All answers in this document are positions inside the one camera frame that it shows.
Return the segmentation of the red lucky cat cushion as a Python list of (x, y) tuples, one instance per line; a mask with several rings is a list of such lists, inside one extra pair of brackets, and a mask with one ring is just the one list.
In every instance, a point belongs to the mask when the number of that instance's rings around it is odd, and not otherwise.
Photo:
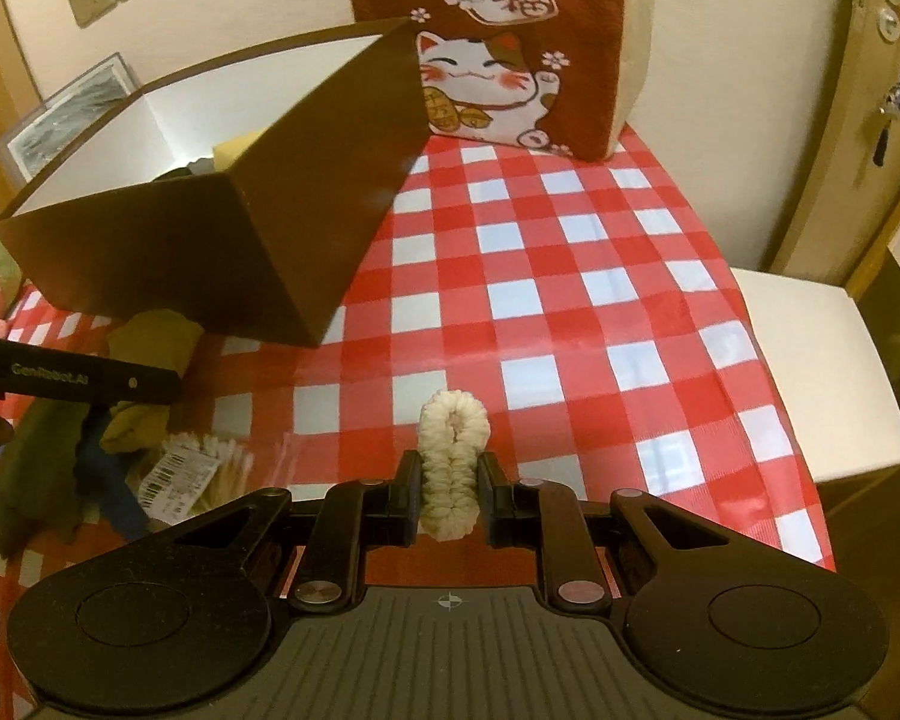
[(613, 153), (649, 70), (655, 0), (351, 0), (357, 20), (416, 30), (432, 132)]

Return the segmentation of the brown cardboard box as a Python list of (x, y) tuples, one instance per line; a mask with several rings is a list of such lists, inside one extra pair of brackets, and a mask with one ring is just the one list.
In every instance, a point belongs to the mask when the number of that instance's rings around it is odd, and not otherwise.
[[(256, 130), (215, 172), (212, 147)], [(25, 186), (0, 239), (59, 309), (315, 348), (429, 135), (408, 21), (283, 37), (138, 89)]]

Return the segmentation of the beige sock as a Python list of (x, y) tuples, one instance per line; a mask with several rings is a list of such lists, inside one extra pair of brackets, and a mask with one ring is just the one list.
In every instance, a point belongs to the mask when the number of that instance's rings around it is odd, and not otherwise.
[(144, 310), (110, 333), (110, 359), (130, 369), (100, 438), (107, 454), (162, 444), (170, 405), (182, 392), (183, 376), (202, 336), (199, 323), (170, 309)]

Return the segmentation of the white scrunchie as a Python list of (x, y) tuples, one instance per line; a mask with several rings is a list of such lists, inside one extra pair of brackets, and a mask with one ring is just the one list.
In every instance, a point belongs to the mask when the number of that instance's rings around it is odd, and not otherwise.
[(478, 458), (491, 437), (486, 408), (464, 390), (442, 390), (424, 403), (418, 422), (422, 458), (419, 525), (436, 541), (457, 541), (479, 515)]

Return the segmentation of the white chair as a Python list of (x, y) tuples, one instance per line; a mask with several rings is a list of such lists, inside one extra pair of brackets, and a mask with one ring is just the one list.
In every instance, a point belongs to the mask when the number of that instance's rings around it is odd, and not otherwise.
[(898, 400), (847, 291), (743, 268), (733, 276), (814, 481), (900, 465)]

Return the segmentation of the framed grey picture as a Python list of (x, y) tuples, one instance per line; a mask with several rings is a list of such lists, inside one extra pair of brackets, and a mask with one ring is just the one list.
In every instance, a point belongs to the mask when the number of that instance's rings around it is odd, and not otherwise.
[(119, 52), (59, 88), (0, 137), (0, 163), (11, 185), (22, 188), (136, 90), (136, 76)]

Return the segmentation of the cotton swabs plastic bag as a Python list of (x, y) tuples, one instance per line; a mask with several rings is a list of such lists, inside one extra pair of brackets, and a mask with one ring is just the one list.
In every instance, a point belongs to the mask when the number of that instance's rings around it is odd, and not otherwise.
[(137, 486), (137, 504), (160, 525), (180, 525), (242, 497), (254, 461), (237, 440), (173, 434)]

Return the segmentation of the green yellow sponge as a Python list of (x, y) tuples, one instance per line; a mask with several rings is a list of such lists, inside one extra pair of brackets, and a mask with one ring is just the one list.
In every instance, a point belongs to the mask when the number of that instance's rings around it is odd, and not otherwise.
[(265, 135), (263, 130), (256, 132), (244, 133), (238, 137), (230, 138), (225, 142), (218, 143), (212, 147), (212, 165), (215, 172), (227, 171), (233, 166), (233, 163), (242, 156), (242, 154), (250, 148), (251, 145), (258, 142)]

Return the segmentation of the grey microfibre cloth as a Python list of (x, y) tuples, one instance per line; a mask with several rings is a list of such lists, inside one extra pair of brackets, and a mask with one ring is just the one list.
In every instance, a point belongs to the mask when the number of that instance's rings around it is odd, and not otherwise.
[(103, 405), (37, 398), (0, 460), (0, 556), (22, 553), (45, 530), (73, 543), (82, 523), (77, 449), (109, 421)]

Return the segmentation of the wooden door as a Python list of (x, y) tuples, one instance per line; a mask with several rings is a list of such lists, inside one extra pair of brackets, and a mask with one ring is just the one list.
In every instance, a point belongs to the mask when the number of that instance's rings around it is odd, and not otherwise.
[(781, 243), (774, 275), (842, 284), (859, 265), (900, 199), (900, 122), (883, 167), (871, 161), (883, 117), (878, 107), (900, 74), (900, 38), (878, 34), (884, 0), (852, 0), (836, 86), (818, 149)]

